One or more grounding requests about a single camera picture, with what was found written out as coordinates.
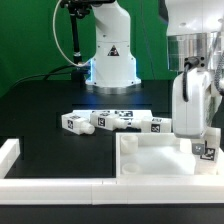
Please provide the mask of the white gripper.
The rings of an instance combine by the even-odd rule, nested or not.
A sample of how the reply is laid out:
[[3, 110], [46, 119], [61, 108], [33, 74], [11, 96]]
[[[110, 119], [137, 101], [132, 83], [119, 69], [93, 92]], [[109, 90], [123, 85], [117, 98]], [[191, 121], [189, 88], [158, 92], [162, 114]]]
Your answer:
[[[211, 75], [197, 69], [187, 74], [188, 101], [183, 98], [183, 75], [177, 76], [172, 92], [172, 126], [178, 138], [200, 139], [211, 121], [212, 108]], [[193, 143], [192, 153], [203, 155], [206, 143]]]

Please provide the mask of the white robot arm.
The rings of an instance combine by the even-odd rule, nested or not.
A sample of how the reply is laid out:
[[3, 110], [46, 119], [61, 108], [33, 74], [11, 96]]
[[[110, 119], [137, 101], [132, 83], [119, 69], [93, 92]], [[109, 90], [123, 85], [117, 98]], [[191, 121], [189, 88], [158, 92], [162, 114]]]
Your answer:
[[[141, 83], [130, 52], [130, 15], [117, 0], [72, 0], [90, 5], [96, 26], [96, 53], [86, 64], [90, 90], [123, 92]], [[224, 95], [224, 0], [164, 0], [168, 11], [168, 66], [173, 82], [172, 126], [192, 141], [192, 153], [211, 149], [208, 130]]]

